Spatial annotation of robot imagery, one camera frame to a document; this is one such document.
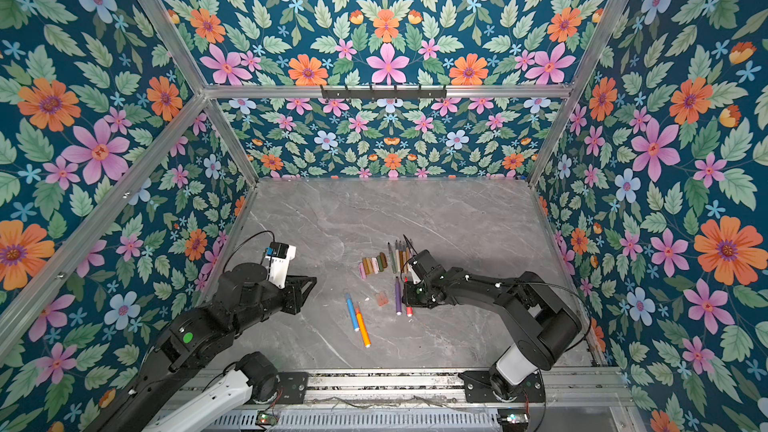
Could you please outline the red marker pen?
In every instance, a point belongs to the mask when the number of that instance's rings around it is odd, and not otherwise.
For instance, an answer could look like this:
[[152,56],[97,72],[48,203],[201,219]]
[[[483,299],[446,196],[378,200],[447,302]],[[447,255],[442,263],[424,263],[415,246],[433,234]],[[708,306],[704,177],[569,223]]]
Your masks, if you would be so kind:
[[403,299],[405,300],[405,305],[406,305],[406,315],[407,315],[408,318],[411,318],[414,315],[413,308],[411,307],[410,303],[406,300],[407,299],[406,292],[407,292],[407,285],[408,285],[408,283],[409,283],[409,279],[407,277],[404,278],[403,279],[403,286],[404,286]]

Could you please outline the ochre brown marker pen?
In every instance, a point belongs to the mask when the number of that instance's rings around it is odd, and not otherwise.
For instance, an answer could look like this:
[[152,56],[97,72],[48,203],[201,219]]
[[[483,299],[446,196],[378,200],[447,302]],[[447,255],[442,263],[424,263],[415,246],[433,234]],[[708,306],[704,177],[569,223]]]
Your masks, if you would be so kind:
[[410,264],[409,264],[410,248],[409,248],[407,240],[405,240],[405,239],[404,239],[404,242],[403,242],[403,255],[404,255],[404,270],[405,270],[405,273],[406,274],[410,274],[410,272],[411,272]]

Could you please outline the dark green brown marker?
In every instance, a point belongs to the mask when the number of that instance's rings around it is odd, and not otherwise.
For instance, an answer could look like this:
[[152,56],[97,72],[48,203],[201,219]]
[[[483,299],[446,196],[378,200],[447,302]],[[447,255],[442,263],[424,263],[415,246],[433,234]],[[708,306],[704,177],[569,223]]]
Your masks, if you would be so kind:
[[399,268],[398,268],[398,261],[396,258],[396,254],[395,254],[395,249],[392,243],[390,242],[387,243],[387,247],[388,247],[388,253],[389,253],[392,272],[395,276],[397,276],[399,274]]

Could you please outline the light pink marker pen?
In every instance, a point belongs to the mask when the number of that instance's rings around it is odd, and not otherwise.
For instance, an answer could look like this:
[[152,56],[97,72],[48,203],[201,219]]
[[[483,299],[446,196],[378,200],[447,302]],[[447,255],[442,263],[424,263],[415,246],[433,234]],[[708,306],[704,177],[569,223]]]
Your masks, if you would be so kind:
[[396,240],[394,248],[395,248],[395,257],[396,257],[398,274],[402,274],[403,262],[402,262],[401,244],[399,240]]

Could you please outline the blue marker pen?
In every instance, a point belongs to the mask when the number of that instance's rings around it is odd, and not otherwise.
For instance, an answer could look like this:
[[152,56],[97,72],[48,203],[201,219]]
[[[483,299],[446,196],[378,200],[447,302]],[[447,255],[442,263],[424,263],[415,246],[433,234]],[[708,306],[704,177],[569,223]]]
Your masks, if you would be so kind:
[[353,299],[351,297],[351,294],[349,292],[345,293],[345,302],[346,302],[346,306],[347,306],[347,310],[348,310],[348,313],[349,313],[349,316],[350,316],[350,320],[351,320],[351,324],[352,324],[353,330],[355,332],[359,332],[360,331],[360,325],[359,325],[359,321],[358,321],[358,318],[357,318],[357,312],[356,312],[356,309],[355,309],[355,303],[354,303],[354,301],[353,301]]

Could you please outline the ochre pen cap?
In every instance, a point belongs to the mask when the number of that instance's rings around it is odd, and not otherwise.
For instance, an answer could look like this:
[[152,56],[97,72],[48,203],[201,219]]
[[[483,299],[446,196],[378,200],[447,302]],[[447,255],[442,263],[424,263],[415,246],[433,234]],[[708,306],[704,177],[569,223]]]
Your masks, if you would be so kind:
[[373,269],[372,269],[372,264],[371,264],[370,259],[368,257],[364,257],[362,259],[362,263],[363,263],[365,274],[367,276],[372,275],[373,274]]

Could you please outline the orange marker pen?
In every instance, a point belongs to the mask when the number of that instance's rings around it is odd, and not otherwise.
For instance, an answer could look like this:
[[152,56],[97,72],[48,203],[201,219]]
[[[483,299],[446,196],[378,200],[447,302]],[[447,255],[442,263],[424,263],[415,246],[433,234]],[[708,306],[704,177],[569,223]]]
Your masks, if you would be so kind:
[[365,348],[370,348],[371,347],[371,339],[370,339],[370,336],[369,336],[369,332],[367,330],[367,326],[366,326],[365,321],[364,321],[364,317],[362,315],[362,311],[361,311],[360,306],[359,306],[359,304],[357,302],[355,302],[353,304],[353,309],[354,309],[354,312],[355,312],[355,317],[356,317],[356,320],[357,320],[357,323],[358,323],[358,328],[359,328],[359,332],[361,334],[363,345],[364,345]]

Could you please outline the purple marker pen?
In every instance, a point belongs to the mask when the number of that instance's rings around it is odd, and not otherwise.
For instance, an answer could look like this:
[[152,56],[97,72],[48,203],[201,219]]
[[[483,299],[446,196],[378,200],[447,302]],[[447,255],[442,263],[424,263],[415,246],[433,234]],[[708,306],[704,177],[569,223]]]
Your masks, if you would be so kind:
[[395,310],[398,316],[403,314],[402,302],[402,283],[398,277],[395,278]]

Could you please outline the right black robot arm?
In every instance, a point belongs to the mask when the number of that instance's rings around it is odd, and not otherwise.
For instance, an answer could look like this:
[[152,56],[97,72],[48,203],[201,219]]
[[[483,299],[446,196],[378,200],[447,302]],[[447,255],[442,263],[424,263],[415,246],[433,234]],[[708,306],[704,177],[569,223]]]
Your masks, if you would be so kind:
[[407,264],[418,281],[405,285],[405,305],[474,306],[501,318],[512,344],[490,367],[487,385],[503,400],[510,399],[535,372],[552,369],[582,331],[580,318],[558,295],[556,286],[532,271],[502,279],[460,267],[446,269],[428,250]]

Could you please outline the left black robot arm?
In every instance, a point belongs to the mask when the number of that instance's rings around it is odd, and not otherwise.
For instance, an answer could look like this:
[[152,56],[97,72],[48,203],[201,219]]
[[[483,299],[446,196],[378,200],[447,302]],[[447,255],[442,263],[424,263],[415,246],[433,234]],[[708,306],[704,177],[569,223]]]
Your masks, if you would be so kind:
[[242,263],[222,274],[210,302],[190,309],[158,336],[137,375],[86,429],[140,431],[176,394],[236,338],[277,312],[301,311],[317,279],[289,275],[280,288],[258,263]]

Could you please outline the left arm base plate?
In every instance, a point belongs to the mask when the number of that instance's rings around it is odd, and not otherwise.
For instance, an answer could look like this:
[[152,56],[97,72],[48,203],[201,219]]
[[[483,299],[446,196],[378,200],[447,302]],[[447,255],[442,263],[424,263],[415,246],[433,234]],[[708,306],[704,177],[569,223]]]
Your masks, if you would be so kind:
[[308,391],[308,382],[307,372],[272,374],[254,387],[251,402],[259,405],[303,404]]

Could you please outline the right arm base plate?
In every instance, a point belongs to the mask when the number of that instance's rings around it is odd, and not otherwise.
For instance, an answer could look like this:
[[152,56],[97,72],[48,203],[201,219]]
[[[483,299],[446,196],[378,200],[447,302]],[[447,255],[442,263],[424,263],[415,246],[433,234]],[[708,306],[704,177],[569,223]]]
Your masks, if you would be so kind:
[[528,402],[544,403],[545,386],[541,373],[536,370],[520,384],[513,385],[499,374],[489,371],[465,370],[458,374],[463,382],[465,400],[468,403]]

